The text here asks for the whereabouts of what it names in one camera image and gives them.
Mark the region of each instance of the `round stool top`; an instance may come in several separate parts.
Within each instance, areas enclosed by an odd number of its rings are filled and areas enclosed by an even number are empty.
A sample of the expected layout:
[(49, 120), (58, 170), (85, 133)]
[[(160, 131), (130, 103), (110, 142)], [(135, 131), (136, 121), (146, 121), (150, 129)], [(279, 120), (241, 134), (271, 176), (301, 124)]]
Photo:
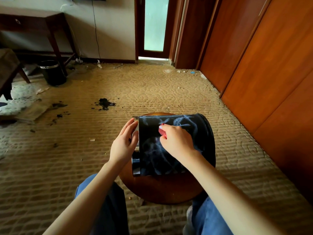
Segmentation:
[[(146, 115), (173, 115), (170, 113), (151, 113)], [(202, 186), (189, 172), (133, 177), (131, 160), (119, 174), (122, 182), (135, 195), (156, 204), (179, 204), (189, 201), (203, 191)]]

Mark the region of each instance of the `beige carpet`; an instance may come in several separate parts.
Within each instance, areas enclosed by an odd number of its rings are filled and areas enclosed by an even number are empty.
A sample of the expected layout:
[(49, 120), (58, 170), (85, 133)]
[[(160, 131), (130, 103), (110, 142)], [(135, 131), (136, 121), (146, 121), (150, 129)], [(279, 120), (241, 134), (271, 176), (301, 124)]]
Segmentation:
[[(34, 125), (0, 126), (0, 234), (42, 234), (73, 200), (76, 187), (109, 158), (124, 123), (134, 115), (160, 111), (204, 114), (215, 136), (216, 168), (289, 234), (313, 234), (312, 207), (199, 73), (147, 64), (113, 69), (116, 65), (81, 66), (81, 74), (38, 95), (38, 89), (47, 87), (42, 78), (30, 85), (14, 82), (14, 100), (0, 108), (0, 115), (17, 113), (38, 98), (68, 106), (47, 111)], [(94, 104), (99, 98), (116, 106), (99, 111)], [(65, 111), (70, 115), (50, 125)], [(190, 203), (139, 206), (139, 198), (117, 182), (125, 192), (131, 234), (182, 233)]]

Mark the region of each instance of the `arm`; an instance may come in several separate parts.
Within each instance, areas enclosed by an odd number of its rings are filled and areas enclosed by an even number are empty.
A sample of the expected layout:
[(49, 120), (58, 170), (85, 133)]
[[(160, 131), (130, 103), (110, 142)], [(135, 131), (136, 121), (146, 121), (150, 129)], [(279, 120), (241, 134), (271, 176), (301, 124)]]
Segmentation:
[(234, 235), (286, 234), (194, 149), (186, 130), (169, 125), (160, 128), (166, 132), (160, 138), (162, 146), (194, 175)]
[(133, 118), (126, 123), (112, 144), (109, 161), (104, 164), (80, 195), (57, 217), (44, 235), (79, 235), (90, 232), (108, 190), (135, 150), (138, 131), (134, 133), (131, 142), (129, 139), (137, 123)]

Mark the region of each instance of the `left hand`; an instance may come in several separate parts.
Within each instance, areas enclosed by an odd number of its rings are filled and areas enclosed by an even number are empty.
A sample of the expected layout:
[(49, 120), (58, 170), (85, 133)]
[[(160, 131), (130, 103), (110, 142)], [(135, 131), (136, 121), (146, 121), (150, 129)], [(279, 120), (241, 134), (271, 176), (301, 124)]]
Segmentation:
[(135, 131), (132, 137), (131, 133), (135, 130), (137, 125), (138, 122), (134, 121), (134, 118), (131, 118), (124, 125), (121, 132), (112, 143), (109, 162), (124, 167), (131, 159), (139, 139), (138, 131)]

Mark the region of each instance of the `jeans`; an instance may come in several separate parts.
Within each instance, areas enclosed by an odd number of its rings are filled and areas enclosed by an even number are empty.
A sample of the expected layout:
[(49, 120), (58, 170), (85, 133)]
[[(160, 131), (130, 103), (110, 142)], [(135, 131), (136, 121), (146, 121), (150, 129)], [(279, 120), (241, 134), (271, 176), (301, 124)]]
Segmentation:
[[(75, 198), (96, 174), (89, 176), (76, 190)], [(193, 200), (192, 224), (197, 235), (232, 235), (226, 222), (205, 192)], [(124, 191), (115, 182), (110, 188), (91, 235), (129, 235)]]

